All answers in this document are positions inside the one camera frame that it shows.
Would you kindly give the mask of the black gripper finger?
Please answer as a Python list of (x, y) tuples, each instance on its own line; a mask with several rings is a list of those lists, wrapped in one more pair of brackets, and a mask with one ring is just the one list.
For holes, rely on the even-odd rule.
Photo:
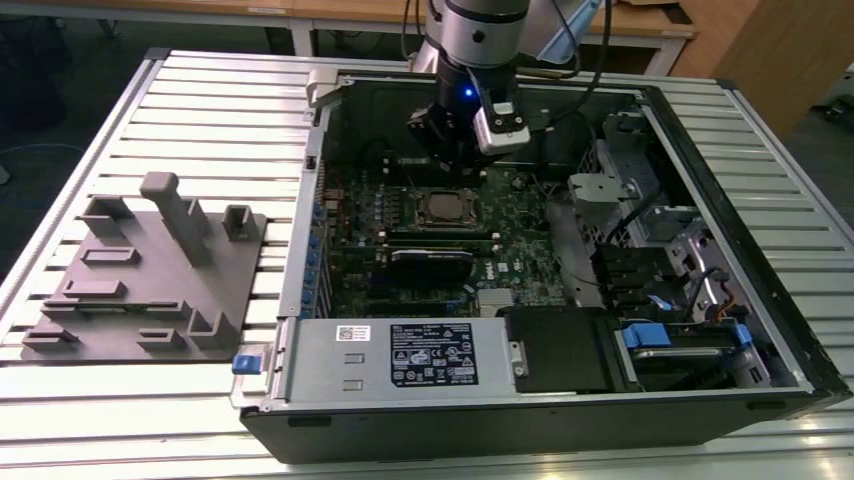
[(406, 128), (428, 158), (445, 171), (461, 173), (468, 144), (454, 115), (440, 106), (428, 106), (412, 113)]

